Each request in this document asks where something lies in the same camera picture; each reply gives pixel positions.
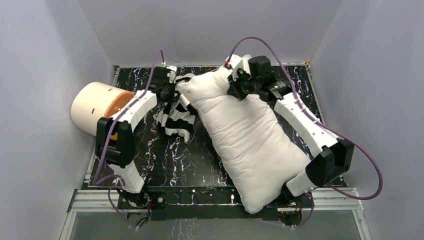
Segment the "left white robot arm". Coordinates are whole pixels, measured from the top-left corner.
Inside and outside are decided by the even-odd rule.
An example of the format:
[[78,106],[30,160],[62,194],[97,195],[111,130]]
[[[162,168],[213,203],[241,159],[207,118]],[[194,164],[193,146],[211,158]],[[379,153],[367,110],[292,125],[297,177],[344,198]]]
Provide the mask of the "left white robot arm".
[[145,180],[134,162],[136,153],[134,131],[145,115],[158,104],[171,103],[176,95],[177,67],[156,66],[144,89],[139,90],[110,117],[101,117],[96,126],[95,154],[99,167],[108,165],[123,191],[130,193],[130,202],[137,208],[149,203],[149,194],[143,191]]

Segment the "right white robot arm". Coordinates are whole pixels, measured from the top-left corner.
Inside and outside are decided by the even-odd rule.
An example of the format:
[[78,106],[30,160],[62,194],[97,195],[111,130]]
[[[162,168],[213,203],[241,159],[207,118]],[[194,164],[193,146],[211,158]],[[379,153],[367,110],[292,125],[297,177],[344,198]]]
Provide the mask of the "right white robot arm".
[[301,173],[283,185],[281,199],[286,206],[295,207],[302,194],[325,186],[350,169],[354,144],[325,129],[293,92],[290,81],[276,77],[266,56],[244,59],[233,54],[224,66],[231,70],[227,94],[240,101],[258,95],[300,135],[313,157]]

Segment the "white pillow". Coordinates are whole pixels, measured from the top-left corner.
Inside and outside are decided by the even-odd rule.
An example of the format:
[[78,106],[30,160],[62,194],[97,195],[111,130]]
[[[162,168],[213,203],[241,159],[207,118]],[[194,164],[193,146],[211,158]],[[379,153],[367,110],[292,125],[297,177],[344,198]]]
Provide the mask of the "white pillow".
[[228,95],[231,71],[193,75],[177,90],[197,111],[224,169],[249,214],[281,193],[284,183],[305,169],[310,158],[285,134],[271,108],[257,95]]

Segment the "black white striped pillowcase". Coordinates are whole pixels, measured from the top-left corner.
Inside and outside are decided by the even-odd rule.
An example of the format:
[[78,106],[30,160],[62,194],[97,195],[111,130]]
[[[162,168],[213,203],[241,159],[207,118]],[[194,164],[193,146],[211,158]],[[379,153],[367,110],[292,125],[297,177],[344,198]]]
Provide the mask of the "black white striped pillowcase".
[[188,99],[179,92],[179,86],[188,83],[195,75],[188,73],[176,77],[176,90],[174,99],[165,103],[164,108],[156,118],[157,127],[167,136],[182,137],[184,143],[189,143],[194,131],[197,110],[192,107]]

